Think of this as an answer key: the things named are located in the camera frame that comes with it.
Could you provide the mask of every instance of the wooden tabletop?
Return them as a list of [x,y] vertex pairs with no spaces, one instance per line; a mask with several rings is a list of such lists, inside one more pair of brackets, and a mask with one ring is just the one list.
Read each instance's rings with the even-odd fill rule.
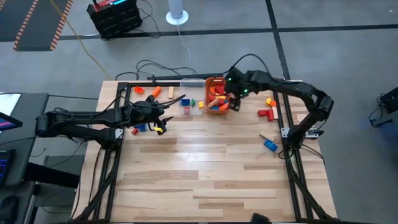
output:
[[[117,85],[116,81],[103,83],[97,111],[114,100]],[[154,88],[144,89],[144,95],[132,93],[130,100],[144,100]],[[157,99],[168,101],[168,94],[169,88],[163,87]],[[182,94],[178,87],[174,88],[174,97]],[[126,129],[111,222],[249,222],[254,212],[274,222],[294,221],[285,162],[277,156],[282,150],[278,122],[257,115],[258,110],[267,108],[267,96],[272,97],[272,92],[251,93],[242,100],[239,112],[230,111],[227,115],[187,116],[181,114],[176,103],[163,116],[174,118],[162,136],[150,131],[134,136],[131,129]],[[300,99],[289,99],[298,123],[300,114],[308,112]],[[278,144],[276,153],[263,145],[260,131]],[[318,141],[305,140],[305,144],[320,151]],[[88,144],[75,217],[88,204],[99,148],[94,141]],[[300,152],[309,191],[335,217],[322,160],[304,147]],[[104,152],[95,170],[94,192],[103,155]],[[298,197],[305,217],[299,190]],[[106,199],[107,194],[100,217],[104,216]]]

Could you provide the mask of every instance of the blue lego brick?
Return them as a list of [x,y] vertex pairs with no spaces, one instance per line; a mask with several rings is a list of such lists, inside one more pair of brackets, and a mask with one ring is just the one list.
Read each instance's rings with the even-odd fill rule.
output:
[[278,146],[275,145],[274,142],[272,142],[271,140],[267,139],[264,142],[264,145],[267,146],[272,152],[275,152],[278,149]]
[[139,131],[147,131],[147,125],[146,124],[140,124],[138,128],[139,128]]
[[189,99],[182,99],[181,100],[181,106],[189,106],[189,102],[190,102]]

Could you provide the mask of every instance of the table leg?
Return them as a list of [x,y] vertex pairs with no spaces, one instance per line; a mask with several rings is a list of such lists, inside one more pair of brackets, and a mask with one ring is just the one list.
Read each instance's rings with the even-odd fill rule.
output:
[[24,180],[77,188],[79,176],[28,162]]

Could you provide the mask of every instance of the concrete floor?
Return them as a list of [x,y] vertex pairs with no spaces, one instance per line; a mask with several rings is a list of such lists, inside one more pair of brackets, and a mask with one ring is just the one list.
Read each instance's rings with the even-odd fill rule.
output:
[[[85,12],[90,0],[75,1],[68,17],[79,34],[96,34]],[[150,1],[160,31],[176,30],[165,23],[167,1]],[[181,30],[271,27],[263,0],[184,1],[190,20]],[[398,2],[393,0],[273,0],[279,27],[353,26],[396,24]],[[148,5],[138,5],[149,12]],[[153,32],[150,19],[142,30]],[[64,28],[62,35],[71,35]],[[346,221],[396,223],[398,207],[398,131],[389,125],[372,128],[368,115],[376,109],[376,97],[397,87],[398,30],[294,32],[280,34],[292,79],[304,80],[325,90],[335,101],[320,138],[338,217]],[[272,74],[282,77],[274,37],[266,34],[220,34],[184,36],[198,73],[222,72],[246,53],[258,54]],[[85,40],[88,51],[114,77],[134,71],[138,61],[189,66],[188,54],[176,37]],[[98,97],[102,71],[81,49],[77,40],[62,40],[53,52],[15,52],[14,43],[0,43],[0,91],[49,92]],[[262,69],[246,58],[241,70]],[[148,69],[157,76],[171,75]],[[135,77],[126,75],[125,80]],[[52,98],[48,110],[94,110],[96,101]],[[68,145],[60,147],[59,141]],[[48,155],[70,155],[76,145],[64,139],[39,139],[33,154],[46,147]],[[44,155],[32,158],[42,163]],[[54,208],[59,212],[70,208]],[[67,220],[39,209],[36,223]]]

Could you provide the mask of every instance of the floor mat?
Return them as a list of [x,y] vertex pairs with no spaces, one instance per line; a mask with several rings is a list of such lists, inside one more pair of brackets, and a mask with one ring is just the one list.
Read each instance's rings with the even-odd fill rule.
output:
[[73,0],[54,0],[62,17],[49,0],[33,0],[15,39],[17,51],[54,50]]
[[0,0],[0,42],[15,40],[34,0]]

